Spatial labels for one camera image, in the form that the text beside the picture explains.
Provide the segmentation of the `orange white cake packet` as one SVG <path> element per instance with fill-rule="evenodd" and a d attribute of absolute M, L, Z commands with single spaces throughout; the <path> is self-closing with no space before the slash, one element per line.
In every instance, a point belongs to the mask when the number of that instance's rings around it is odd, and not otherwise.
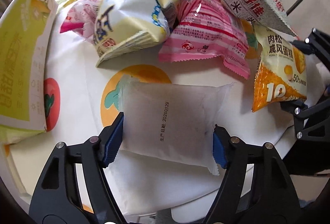
<path fill-rule="evenodd" d="M 306 101 L 305 55 L 283 36 L 261 24 L 254 24 L 253 30 L 262 49 L 255 75 L 252 112 L 274 102 Z"/>

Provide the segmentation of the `translucent white snack packet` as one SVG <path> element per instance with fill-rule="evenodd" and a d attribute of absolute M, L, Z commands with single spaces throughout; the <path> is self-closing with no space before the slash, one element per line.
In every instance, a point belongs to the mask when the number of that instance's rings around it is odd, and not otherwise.
<path fill-rule="evenodd" d="M 118 87 L 119 110 L 124 114 L 122 150 L 202 166 L 219 175 L 213 132 L 232 84 L 143 83 L 124 75 Z"/>

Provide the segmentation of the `pink white small snack packet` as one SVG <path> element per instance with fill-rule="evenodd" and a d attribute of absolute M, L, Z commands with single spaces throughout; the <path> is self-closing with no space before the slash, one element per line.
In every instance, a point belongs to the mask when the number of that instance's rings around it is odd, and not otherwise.
<path fill-rule="evenodd" d="M 60 33 L 73 31 L 89 43 L 93 43 L 94 24 L 100 7 L 100 0 L 79 0 L 67 13 L 60 27 Z"/>

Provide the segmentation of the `cream white blue snack bag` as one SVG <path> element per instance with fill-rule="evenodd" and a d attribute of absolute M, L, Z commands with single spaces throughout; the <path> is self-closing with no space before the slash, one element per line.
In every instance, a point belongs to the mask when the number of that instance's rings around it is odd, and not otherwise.
<path fill-rule="evenodd" d="M 93 43 L 104 61 L 163 43 L 170 28 L 156 0 L 103 0 L 94 23 Z"/>

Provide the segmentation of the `white fruit print blanket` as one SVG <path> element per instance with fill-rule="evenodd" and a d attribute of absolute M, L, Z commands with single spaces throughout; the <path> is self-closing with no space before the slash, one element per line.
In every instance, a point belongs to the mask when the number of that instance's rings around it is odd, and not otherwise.
<path fill-rule="evenodd" d="M 292 145 L 291 117 L 271 104 L 251 112 L 253 79 L 221 58 L 165 62 L 158 47 L 97 64 L 93 46 L 60 33 L 68 0 L 42 13 L 33 0 L 13 0 L 1 19 L 1 53 L 14 37 L 33 39 L 9 66 L 13 90 L 32 126 L 13 118 L 1 128 L 1 178 L 24 208 L 56 142 L 84 142 L 124 111 L 120 152 L 105 170 L 125 215 L 175 207 L 216 190 L 224 176 L 211 154 L 216 125 L 246 142 Z"/>

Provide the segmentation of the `pink striped snack packet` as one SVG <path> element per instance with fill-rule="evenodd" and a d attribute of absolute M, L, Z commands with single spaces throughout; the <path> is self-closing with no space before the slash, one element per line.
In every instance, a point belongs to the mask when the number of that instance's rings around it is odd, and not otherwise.
<path fill-rule="evenodd" d="M 241 21 L 220 0 L 182 0 L 178 25 L 159 51 L 161 62 L 221 57 L 226 68 L 245 79 L 248 41 Z"/>

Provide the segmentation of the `green white cardboard box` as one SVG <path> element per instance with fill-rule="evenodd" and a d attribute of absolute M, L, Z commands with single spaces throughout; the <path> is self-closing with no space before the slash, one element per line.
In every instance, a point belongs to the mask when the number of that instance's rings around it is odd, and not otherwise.
<path fill-rule="evenodd" d="M 13 0 L 1 17 L 1 143 L 46 131 L 44 70 L 58 5 Z"/>

